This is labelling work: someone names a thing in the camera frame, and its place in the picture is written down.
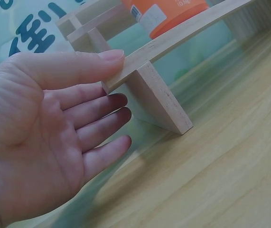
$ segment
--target table surface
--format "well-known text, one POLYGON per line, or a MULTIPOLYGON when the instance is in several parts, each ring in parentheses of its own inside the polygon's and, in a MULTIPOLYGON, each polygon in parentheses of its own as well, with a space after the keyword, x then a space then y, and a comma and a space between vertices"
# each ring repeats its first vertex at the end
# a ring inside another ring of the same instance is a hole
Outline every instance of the table surface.
POLYGON ((239 50, 191 80, 188 133, 155 127, 152 146, 58 210, 12 227, 271 228, 271 32, 239 50))

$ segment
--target bottle label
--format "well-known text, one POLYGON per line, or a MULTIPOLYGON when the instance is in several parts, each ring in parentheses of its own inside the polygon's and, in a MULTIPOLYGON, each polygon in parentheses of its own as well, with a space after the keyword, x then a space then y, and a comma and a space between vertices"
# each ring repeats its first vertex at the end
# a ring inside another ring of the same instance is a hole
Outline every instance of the bottle label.
POLYGON ((157 4, 152 5, 144 14, 141 14, 138 8, 133 5, 131 13, 149 34, 167 19, 157 4))

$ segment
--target orange tube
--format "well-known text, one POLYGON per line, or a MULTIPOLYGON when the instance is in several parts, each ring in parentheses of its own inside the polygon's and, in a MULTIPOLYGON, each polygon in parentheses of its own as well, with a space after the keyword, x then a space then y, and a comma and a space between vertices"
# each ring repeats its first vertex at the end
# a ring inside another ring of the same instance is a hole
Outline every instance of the orange tube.
POLYGON ((209 8, 205 0, 121 0, 151 39, 209 8))

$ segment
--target fingernail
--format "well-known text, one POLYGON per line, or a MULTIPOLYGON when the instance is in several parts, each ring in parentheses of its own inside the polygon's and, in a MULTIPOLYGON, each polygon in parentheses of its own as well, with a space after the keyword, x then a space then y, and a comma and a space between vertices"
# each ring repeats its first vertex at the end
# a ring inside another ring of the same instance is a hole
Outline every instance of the fingernail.
POLYGON ((100 58, 107 61, 114 61, 121 59, 124 56, 123 50, 110 50, 98 54, 100 58))

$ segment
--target chinese character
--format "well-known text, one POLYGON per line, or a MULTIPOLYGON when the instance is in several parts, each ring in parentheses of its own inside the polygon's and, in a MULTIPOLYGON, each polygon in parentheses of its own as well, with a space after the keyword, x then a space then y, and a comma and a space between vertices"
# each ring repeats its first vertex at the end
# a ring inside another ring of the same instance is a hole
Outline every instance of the chinese character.
MULTIPOLYGON (((43 37, 47 34, 47 30, 43 28, 38 33, 36 33, 41 25, 41 22, 38 19, 32 22, 30 29, 27 29, 27 26, 30 24, 33 18, 33 14, 28 15, 27 18, 17 28, 16 35, 20 35, 21 42, 23 43, 31 38, 32 40, 28 45, 28 50, 33 50, 35 46, 38 46, 34 53, 42 53, 45 52, 54 43, 55 36, 49 35, 43 40, 43 37)), ((17 48, 18 41, 18 37, 13 39, 9 56, 20 52, 20 50, 17 48)))
POLYGON ((84 3, 86 3, 86 1, 84 0, 75 0, 77 3, 81 3, 81 5, 83 5, 84 3))
MULTIPOLYGON (((53 2, 49 3, 48 7, 59 18, 66 15, 66 12, 53 2)), ((38 16, 42 19, 43 22, 51 21, 51 17, 44 10, 39 11, 38 16)), ((32 40, 28 45, 28 50, 33 50, 35 46, 38 46, 34 53, 42 53, 45 52, 54 43, 55 36, 49 35, 43 40, 43 37, 47 34, 47 30, 43 28, 38 33, 36 33, 36 31, 39 29, 41 25, 41 21, 38 19, 32 22, 30 29, 27 29, 33 18, 34 18, 33 14, 28 15, 27 18, 21 23, 19 28, 16 30, 16 35, 21 36, 21 42, 23 43, 31 38, 32 40)), ((15 37, 13 39, 9 51, 9 57, 20 52, 20 49, 17 47, 18 41, 19 41, 18 37, 15 37)))
POLYGON ((0 7, 4 10, 10 9, 12 4, 13 4, 13 0, 8 0, 8 3, 6 3, 5 0, 0 0, 0 7))

